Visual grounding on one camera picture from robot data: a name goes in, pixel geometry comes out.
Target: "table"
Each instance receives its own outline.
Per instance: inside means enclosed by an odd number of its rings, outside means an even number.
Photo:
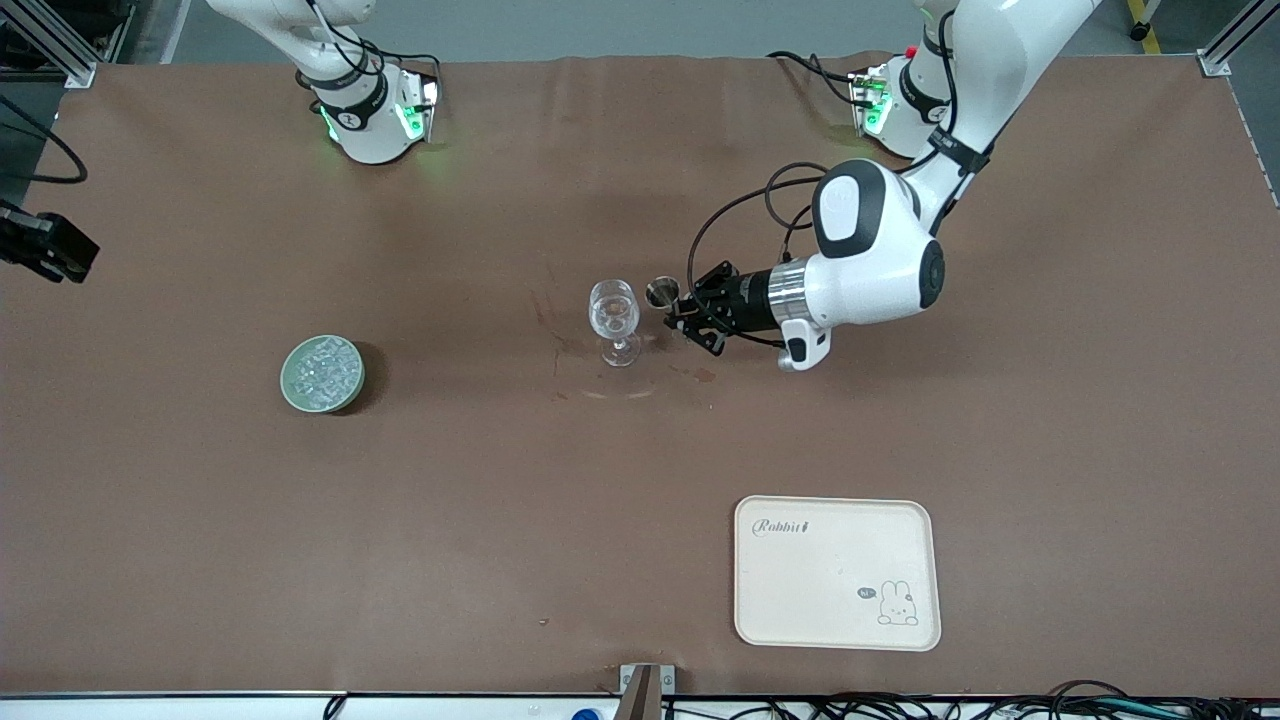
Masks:
[[[83,287],[4,270],[0,688],[581,692],[649,660],[700,693],[1280,694],[1280,217],[1225,81],[1059,60],[940,233],[941,301],[797,375],[654,314],[613,370],[585,311],[774,168],[876,155],[817,81],[567,59],[444,92],[440,145],[375,168],[283,65],[64,101],[91,179],[27,206],[102,252]],[[744,209],[700,269],[780,240]],[[276,387],[323,332],[371,365],[340,418]],[[742,643],[754,493],[928,509],[937,650]]]

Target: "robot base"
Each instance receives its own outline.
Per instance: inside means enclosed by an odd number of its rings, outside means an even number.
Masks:
[[[863,91],[864,99],[874,104],[870,109],[854,108],[854,123],[868,136],[874,137],[886,150],[902,158],[915,158],[929,142],[929,133],[937,127],[937,120],[924,122],[920,113],[902,97],[902,72],[908,59],[897,55],[883,65],[870,68],[867,76],[874,82],[881,81],[883,90]]]
[[[329,137],[342,146],[347,156],[366,165],[390,163],[415,142],[430,142],[439,101],[439,83],[419,73],[387,63],[383,77],[387,78],[387,97],[364,129],[346,128],[340,118],[334,122],[325,114]]]

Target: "wine glass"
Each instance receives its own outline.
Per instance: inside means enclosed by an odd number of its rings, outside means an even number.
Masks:
[[[640,356],[640,305],[636,293],[623,281],[600,281],[591,288],[591,329],[603,337],[600,357],[614,368],[625,368]]]

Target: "bunny illustration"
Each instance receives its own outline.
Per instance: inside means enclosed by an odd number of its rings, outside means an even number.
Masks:
[[[915,601],[911,600],[911,588],[899,580],[886,580],[881,585],[881,625],[919,625],[915,616]]]

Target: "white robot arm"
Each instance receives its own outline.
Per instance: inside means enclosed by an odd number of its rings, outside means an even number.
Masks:
[[[808,370],[831,351],[836,325],[928,309],[946,275],[938,224],[1100,3],[960,0],[940,18],[940,35],[955,49],[955,99],[915,169],[899,174],[865,159],[835,167],[813,196],[818,254],[750,274],[724,263],[666,323],[717,355],[730,336],[777,328],[780,368]]]
[[[429,140],[439,78],[402,69],[349,26],[374,0],[209,0],[218,13],[275,45],[320,99],[329,136],[351,159],[379,164]]]

